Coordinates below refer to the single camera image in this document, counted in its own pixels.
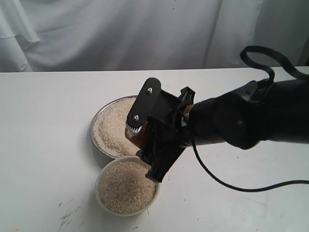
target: stainless steel bowl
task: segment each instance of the stainless steel bowl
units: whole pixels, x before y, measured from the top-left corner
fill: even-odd
[[[107,157],[109,157],[109,158],[111,158],[111,159],[113,159],[113,160],[114,160],[114,159],[118,159],[118,158],[120,158],[120,157],[115,157],[115,156],[109,154],[108,152],[102,150],[102,149],[99,147],[99,145],[97,144],[97,142],[96,142],[96,140],[95,140],[95,137],[94,137],[94,135],[93,135],[93,125],[95,124],[95,121],[96,121],[97,117],[99,116],[99,114],[101,114],[101,113],[103,112],[103,110],[105,110],[105,109],[106,109],[107,107],[109,107],[110,105],[114,104],[115,102],[119,102],[119,101],[121,101],[121,100],[123,100],[123,99],[136,98],[136,97],[137,97],[137,95],[122,97],[122,98],[118,98],[118,99],[116,99],[116,100],[114,100],[114,101],[112,101],[112,102],[106,104],[105,106],[103,106],[103,107],[96,113],[96,115],[93,117],[93,119],[92,119],[92,121],[91,121],[91,124],[90,124],[90,138],[91,138],[92,144],[93,144],[93,145],[96,147],[96,149],[99,150],[103,155],[105,155],[105,156],[107,156]]]

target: bowl rim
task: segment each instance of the bowl rim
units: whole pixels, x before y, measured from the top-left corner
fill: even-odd
[[[121,98],[118,98],[116,100],[113,100],[111,101],[110,103],[107,103],[105,106],[103,106],[101,109],[99,109],[99,111],[95,114],[95,116],[93,117],[92,121],[91,121],[91,124],[90,124],[90,139],[91,139],[91,142],[93,144],[93,146],[95,146],[95,148],[101,152],[103,155],[107,156],[108,158],[111,158],[111,159],[119,159],[121,157],[116,157],[116,156],[113,156],[112,154],[108,153],[107,151],[104,151],[96,142],[96,139],[94,137],[94,134],[93,134],[93,126],[97,120],[97,117],[107,108],[109,107],[110,105],[116,103],[116,102],[119,102],[121,100],[124,100],[124,99],[128,99],[128,98],[136,98],[137,95],[130,95],[130,96],[126,96],[126,97],[121,97]]]
[[[156,200],[156,198],[158,197],[159,194],[159,189],[160,189],[160,184],[159,183],[155,183],[155,192],[154,192],[154,197],[152,198],[152,200],[148,203],[148,205],[146,205],[144,208],[140,209],[139,211],[136,211],[134,213],[130,213],[130,214],[119,214],[116,213],[110,209],[108,209],[104,203],[102,202],[102,200],[100,199],[99,196],[99,186],[100,186],[100,182],[101,179],[103,177],[103,173],[106,172],[107,170],[109,170],[110,168],[112,168],[113,166],[122,163],[122,162],[126,162],[126,161],[130,161],[130,162],[135,162],[135,163],[140,163],[140,164],[145,164],[145,166],[147,165],[145,162],[143,162],[139,157],[137,156],[126,156],[126,157],[121,157],[118,159],[113,160],[112,162],[108,163],[99,173],[97,180],[96,180],[96,185],[95,185],[95,195],[96,195],[96,199],[97,202],[99,203],[99,205],[107,212],[115,215],[115,216],[121,216],[121,217],[130,217],[130,216],[134,216],[137,214],[140,214],[141,212],[145,211],[146,209],[148,209]]]

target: robotic arm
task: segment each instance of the robotic arm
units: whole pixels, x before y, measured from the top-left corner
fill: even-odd
[[[273,70],[250,60],[247,52],[267,53],[297,79],[273,82]],[[264,47],[248,46],[240,56],[249,66],[266,71],[269,79],[195,104],[195,92],[188,87],[175,97],[163,91],[157,79],[146,80],[128,113],[125,135],[150,164],[149,179],[162,182],[188,146],[227,142],[249,149],[261,140],[309,143],[309,75]]]

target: black strap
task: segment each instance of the black strap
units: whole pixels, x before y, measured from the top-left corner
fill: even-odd
[[[288,74],[290,74],[291,76],[293,76],[293,77],[295,77],[296,79],[299,79],[299,80],[305,80],[305,81],[309,80],[309,74],[305,74],[305,73],[302,73],[299,70],[297,70],[293,66],[293,64],[291,64],[289,59],[287,57],[285,57],[284,55],[282,55],[280,52],[277,52],[275,50],[272,50],[272,49],[267,48],[267,47],[262,47],[262,46],[247,46],[247,47],[245,47],[242,50],[242,52],[240,53],[241,60],[251,68],[260,69],[260,70],[264,70],[265,72],[267,72],[268,75],[269,75],[269,79],[271,81],[273,81],[274,78],[275,78],[274,70],[267,65],[259,64],[259,63],[254,62],[253,60],[251,60],[247,55],[248,52],[260,53],[260,54],[264,54],[268,57],[271,57],[271,58],[275,59],[281,65],[281,67],[283,67],[283,69]]]

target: white curtain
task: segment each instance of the white curtain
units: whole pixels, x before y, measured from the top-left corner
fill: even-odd
[[[2,72],[244,67],[249,44],[297,64],[309,36],[308,0],[1,1]]]

